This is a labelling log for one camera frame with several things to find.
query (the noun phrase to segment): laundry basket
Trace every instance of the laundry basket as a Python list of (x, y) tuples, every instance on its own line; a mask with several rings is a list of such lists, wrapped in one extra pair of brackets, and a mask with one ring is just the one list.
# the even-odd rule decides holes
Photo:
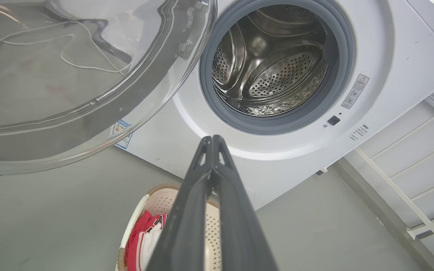
[[(151, 189), (138, 203), (135, 211), (131, 215), (130, 221), (125, 229), (125, 233), (118, 250), (118, 259), (115, 271), (126, 271), (126, 262), (124, 260), (125, 247), (130, 237), (131, 230), (136, 220), (149, 211), (152, 216), (158, 214), (169, 214), (174, 204), (174, 200), (179, 193), (179, 187), (176, 185), (160, 185)], [(207, 203), (206, 207), (206, 226), (205, 226), (205, 271), (220, 270), (220, 226), (219, 226), (219, 208), (218, 204), (212, 200)]]

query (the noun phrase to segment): front-loading washing machine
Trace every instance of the front-loading washing machine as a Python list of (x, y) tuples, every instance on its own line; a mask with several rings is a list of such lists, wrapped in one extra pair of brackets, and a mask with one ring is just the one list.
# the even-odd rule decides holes
[(1, 13), (14, 29), (0, 20), (0, 174), (117, 143), (184, 177), (200, 139), (220, 134), (260, 208), (434, 91), (434, 31), (404, 0), (46, 0)]
[(200, 63), (119, 146), (184, 177), (227, 142), (255, 208), (434, 91), (434, 32), (406, 1), (225, 1)]

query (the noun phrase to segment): floor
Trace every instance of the floor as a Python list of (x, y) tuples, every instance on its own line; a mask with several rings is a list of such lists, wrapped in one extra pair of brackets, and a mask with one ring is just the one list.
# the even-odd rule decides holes
[[(0, 177), (0, 270), (113, 270), (146, 192), (180, 179), (115, 147)], [(332, 167), (257, 211), (280, 270), (419, 270)]]

